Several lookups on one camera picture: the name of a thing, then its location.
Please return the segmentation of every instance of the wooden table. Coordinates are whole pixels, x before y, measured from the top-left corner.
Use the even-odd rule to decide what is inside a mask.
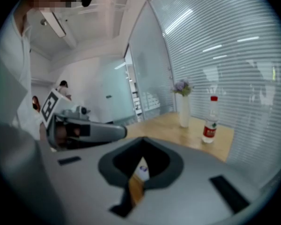
[[[147,136],[162,139],[202,150],[225,162],[232,144],[234,130],[219,125],[214,142],[206,144],[201,139],[204,125],[204,120],[191,117],[189,127],[182,128],[179,125],[178,113],[170,112],[151,120],[127,126],[128,134],[126,138]]]

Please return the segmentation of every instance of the horizontal blinds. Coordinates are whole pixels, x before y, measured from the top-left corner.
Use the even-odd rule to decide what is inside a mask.
[[[192,116],[219,97],[234,128],[227,163],[259,186],[281,167],[281,24],[265,0],[151,0],[174,81],[188,79]]]

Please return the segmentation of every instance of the purple flower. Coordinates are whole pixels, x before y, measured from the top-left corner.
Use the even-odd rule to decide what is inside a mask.
[[[174,93],[180,93],[182,96],[188,96],[191,92],[194,86],[190,84],[187,80],[180,80],[175,84]]]

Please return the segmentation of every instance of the red bottle cap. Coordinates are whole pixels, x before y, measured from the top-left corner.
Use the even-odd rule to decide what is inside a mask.
[[[217,96],[211,96],[210,100],[213,101],[213,102],[217,102]]]

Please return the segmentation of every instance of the black slot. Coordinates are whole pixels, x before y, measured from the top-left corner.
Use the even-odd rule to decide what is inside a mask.
[[[223,176],[217,176],[209,180],[234,213],[238,213],[249,206],[249,202]]]
[[[60,159],[58,160],[58,163],[60,166],[63,166],[63,165],[66,165],[66,164],[69,164],[69,163],[74,163],[74,162],[77,162],[77,161],[80,161],[81,158],[80,157],[68,157],[68,158],[65,158],[65,159]]]

